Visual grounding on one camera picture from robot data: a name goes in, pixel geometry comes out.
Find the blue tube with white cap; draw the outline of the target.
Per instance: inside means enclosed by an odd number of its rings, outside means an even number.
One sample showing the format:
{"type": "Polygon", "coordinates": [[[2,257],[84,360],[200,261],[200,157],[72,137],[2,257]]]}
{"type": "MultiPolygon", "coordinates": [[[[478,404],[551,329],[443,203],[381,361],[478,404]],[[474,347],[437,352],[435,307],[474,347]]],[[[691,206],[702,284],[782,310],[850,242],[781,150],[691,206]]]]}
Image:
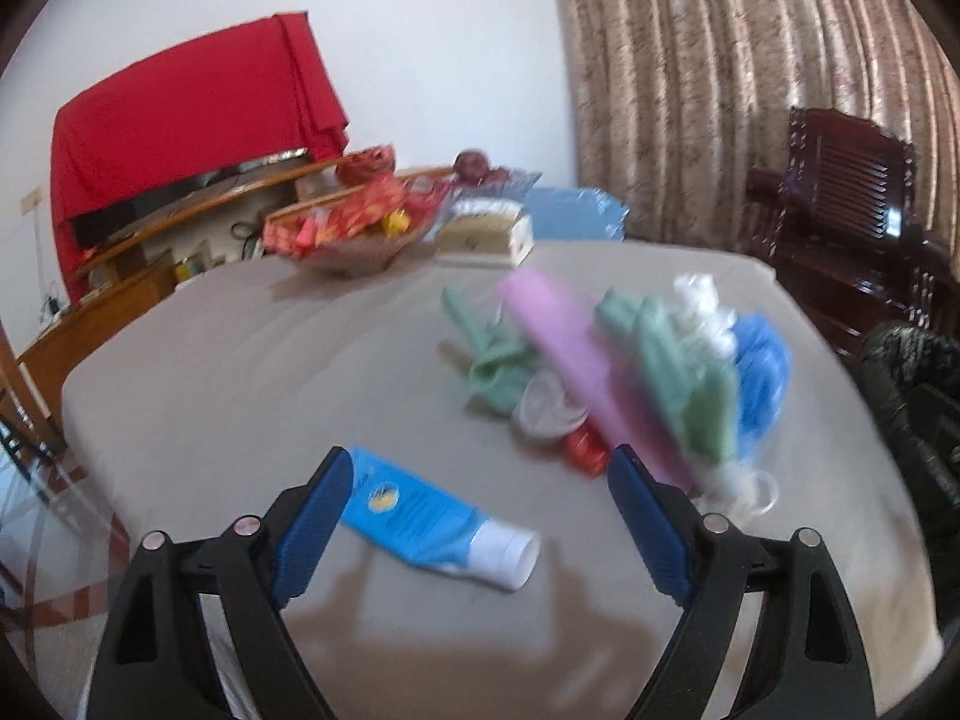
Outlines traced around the blue tube with white cap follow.
{"type": "Polygon", "coordinates": [[[534,572],[540,535],[457,499],[368,450],[353,447],[353,491],[342,520],[422,571],[517,592],[534,572]]]}

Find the green rubber glove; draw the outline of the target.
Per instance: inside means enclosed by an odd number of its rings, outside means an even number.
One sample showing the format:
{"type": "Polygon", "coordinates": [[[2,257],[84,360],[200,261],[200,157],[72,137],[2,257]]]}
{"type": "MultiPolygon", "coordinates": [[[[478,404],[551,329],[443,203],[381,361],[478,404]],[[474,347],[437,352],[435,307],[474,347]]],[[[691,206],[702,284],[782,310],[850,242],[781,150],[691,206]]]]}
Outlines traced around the green rubber glove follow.
{"type": "Polygon", "coordinates": [[[512,323],[478,317],[449,288],[441,305],[469,347],[472,398],[524,436],[590,427],[667,468],[739,458],[737,316],[711,278],[679,278],[673,301],[610,289],[589,307],[556,281],[514,277],[501,298],[512,323]]]}

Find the blue plastic bag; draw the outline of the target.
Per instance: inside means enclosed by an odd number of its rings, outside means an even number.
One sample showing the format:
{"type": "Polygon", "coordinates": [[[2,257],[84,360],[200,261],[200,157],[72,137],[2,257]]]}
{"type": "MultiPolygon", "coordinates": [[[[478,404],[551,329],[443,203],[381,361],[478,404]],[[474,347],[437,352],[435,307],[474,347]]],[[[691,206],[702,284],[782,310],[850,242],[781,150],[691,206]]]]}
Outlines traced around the blue plastic bag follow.
{"type": "Polygon", "coordinates": [[[737,450],[740,460],[750,461],[781,415],[793,373],[793,353],[761,314],[738,316],[734,337],[739,376],[737,450]]]}

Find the black wicker trash bin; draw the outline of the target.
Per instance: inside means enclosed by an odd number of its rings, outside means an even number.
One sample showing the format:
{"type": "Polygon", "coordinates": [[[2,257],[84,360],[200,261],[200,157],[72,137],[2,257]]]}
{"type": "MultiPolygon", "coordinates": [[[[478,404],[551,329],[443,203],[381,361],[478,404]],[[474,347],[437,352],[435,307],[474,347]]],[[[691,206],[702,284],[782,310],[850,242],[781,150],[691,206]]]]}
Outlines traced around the black wicker trash bin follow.
{"type": "Polygon", "coordinates": [[[861,344],[854,380],[905,481],[924,535],[958,539],[958,343],[882,323],[861,344]]]}

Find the small clear plastic cup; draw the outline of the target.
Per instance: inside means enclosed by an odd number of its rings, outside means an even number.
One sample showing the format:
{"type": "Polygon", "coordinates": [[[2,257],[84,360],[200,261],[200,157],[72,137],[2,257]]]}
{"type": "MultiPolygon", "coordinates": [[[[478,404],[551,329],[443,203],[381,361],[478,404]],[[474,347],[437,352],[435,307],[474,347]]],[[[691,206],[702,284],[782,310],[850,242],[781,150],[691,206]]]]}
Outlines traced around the small clear plastic cup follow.
{"type": "Polygon", "coordinates": [[[556,442],[586,424],[587,410],[568,395],[555,372],[540,369],[524,388],[511,417],[528,439],[556,442]]]}

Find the crumpled white tissue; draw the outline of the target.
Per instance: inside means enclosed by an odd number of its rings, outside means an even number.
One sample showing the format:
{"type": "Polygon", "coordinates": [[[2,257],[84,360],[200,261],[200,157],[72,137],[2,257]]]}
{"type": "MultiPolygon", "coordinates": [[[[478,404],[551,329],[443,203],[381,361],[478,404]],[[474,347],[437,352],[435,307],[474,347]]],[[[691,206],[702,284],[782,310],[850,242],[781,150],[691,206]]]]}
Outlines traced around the crumpled white tissue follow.
{"type": "Polygon", "coordinates": [[[683,348],[704,359],[732,361],[737,351],[737,314],[722,305],[708,273],[683,273],[674,280],[672,323],[683,348]]]}

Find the grey tablecloth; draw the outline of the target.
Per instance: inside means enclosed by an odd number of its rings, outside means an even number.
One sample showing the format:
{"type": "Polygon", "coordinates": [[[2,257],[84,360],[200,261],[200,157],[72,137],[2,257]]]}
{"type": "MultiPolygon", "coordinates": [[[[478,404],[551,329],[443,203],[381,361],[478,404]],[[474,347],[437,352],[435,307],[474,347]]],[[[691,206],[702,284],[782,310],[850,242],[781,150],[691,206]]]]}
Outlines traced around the grey tablecloth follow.
{"type": "MultiPolygon", "coordinates": [[[[778,504],[754,532],[822,533],[848,590],[875,702],[895,706],[942,653],[923,538],[848,372],[760,262],[642,242],[539,242],[529,266],[597,299],[669,294],[708,273],[793,353],[758,460],[778,504]]],[[[128,533],[223,532],[363,447],[544,540],[503,593],[417,571],[338,528],[285,621],[343,718],[620,718],[677,624],[601,479],[472,405],[441,294],[478,314],[500,273],[423,257],[334,280],[281,259],[233,263],[156,305],[71,372],[64,426],[128,533]]]]}

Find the wooden tv cabinet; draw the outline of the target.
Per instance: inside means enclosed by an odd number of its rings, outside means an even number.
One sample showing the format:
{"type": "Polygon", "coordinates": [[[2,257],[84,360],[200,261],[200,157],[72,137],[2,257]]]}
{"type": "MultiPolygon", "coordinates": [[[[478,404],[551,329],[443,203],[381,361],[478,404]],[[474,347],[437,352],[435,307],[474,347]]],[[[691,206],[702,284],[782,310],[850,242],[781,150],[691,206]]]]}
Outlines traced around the wooden tv cabinet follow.
{"type": "Polygon", "coordinates": [[[313,177],[329,179],[342,160],[309,163],[306,160],[277,161],[254,171],[213,182],[183,199],[146,216],[146,220],[121,232],[94,250],[68,282],[85,284],[93,277],[106,280],[101,291],[89,291],[85,299],[70,306],[67,315],[18,356],[18,364],[37,392],[39,408],[54,431],[62,429],[62,390],[70,372],[88,356],[115,337],[122,328],[171,296],[176,288],[176,255],[169,247],[148,255],[152,242],[215,211],[275,187],[293,184],[296,198],[306,199],[306,182],[313,177]]]}

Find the snack basket with red packets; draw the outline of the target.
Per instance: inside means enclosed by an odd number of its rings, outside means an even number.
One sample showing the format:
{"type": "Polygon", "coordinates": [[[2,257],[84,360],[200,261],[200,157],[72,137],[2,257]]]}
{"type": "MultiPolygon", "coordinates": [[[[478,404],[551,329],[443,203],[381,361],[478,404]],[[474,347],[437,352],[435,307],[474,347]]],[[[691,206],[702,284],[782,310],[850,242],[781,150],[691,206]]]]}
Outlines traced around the snack basket with red packets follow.
{"type": "Polygon", "coordinates": [[[453,188],[446,177],[382,174],[275,211],[263,222],[262,249],[331,273],[377,273],[425,239],[453,188]]]}

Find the red basket on cabinet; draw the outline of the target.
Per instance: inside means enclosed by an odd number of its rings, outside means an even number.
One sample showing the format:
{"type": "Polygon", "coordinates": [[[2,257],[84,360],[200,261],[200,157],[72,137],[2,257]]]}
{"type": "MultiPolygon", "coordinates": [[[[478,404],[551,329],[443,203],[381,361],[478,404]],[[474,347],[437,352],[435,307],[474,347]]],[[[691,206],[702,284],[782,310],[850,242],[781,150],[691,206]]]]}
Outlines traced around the red basket on cabinet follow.
{"type": "Polygon", "coordinates": [[[369,184],[381,174],[392,174],[394,171],[394,147],[379,145],[345,154],[335,166],[334,176],[339,184],[355,187],[369,184]]]}

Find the tissue box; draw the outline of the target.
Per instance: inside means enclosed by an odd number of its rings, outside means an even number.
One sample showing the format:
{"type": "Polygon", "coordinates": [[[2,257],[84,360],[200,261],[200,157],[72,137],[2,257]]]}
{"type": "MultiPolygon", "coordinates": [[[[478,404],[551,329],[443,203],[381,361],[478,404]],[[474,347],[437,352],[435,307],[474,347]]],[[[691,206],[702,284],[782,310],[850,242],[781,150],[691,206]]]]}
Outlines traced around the tissue box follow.
{"type": "Polygon", "coordinates": [[[516,200],[457,200],[434,234],[436,257],[457,265],[514,268],[534,245],[532,218],[516,200]]]}

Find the glass fruit bowl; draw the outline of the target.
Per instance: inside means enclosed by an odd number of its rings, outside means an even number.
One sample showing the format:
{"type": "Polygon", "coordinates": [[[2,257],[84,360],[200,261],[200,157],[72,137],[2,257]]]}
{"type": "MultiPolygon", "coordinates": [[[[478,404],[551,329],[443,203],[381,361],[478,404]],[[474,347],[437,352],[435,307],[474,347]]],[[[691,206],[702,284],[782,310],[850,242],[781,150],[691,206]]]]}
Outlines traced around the glass fruit bowl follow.
{"type": "Polygon", "coordinates": [[[489,199],[522,200],[539,179],[540,172],[492,167],[483,172],[477,182],[454,181],[452,195],[459,199],[488,197],[489,199]]]}

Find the red cloth over television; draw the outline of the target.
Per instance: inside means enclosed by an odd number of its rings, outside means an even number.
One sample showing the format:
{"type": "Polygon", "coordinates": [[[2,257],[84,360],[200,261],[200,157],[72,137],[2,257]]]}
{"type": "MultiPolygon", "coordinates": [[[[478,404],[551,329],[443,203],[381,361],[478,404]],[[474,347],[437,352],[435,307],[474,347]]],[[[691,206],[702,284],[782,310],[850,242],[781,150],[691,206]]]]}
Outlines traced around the red cloth over television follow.
{"type": "Polygon", "coordinates": [[[104,78],[55,115],[50,213],[68,299],[86,247],[73,220],[135,195],[304,148],[347,148],[348,117],[304,11],[249,21],[158,52],[104,78]]]}

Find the red apples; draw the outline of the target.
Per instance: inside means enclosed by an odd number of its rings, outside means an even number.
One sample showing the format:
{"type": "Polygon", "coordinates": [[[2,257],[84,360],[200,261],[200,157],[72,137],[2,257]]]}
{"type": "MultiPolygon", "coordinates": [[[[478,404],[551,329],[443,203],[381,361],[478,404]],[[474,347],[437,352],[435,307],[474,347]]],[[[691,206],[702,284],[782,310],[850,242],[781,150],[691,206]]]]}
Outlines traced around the red apples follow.
{"type": "Polygon", "coordinates": [[[466,185],[504,184],[509,181],[505,167],[494,167],[488,156],[480,149],[464,149],[454,160],[455,178],[466,185]]]}

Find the floral beige curtain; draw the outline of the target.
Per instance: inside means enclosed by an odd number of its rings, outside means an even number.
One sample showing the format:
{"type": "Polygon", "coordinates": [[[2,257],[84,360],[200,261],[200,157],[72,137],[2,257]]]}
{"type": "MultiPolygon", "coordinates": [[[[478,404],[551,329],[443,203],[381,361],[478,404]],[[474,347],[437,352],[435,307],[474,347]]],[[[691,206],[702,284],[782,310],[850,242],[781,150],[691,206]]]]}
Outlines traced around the floral beige curtain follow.
{"type": "Polygon", "coordinates": [[[910,142],[918,215],[958,236],[958,75],[910,0],[558,0],[581,184],[635,238],[727,249],[796,107],[910,142]]]}

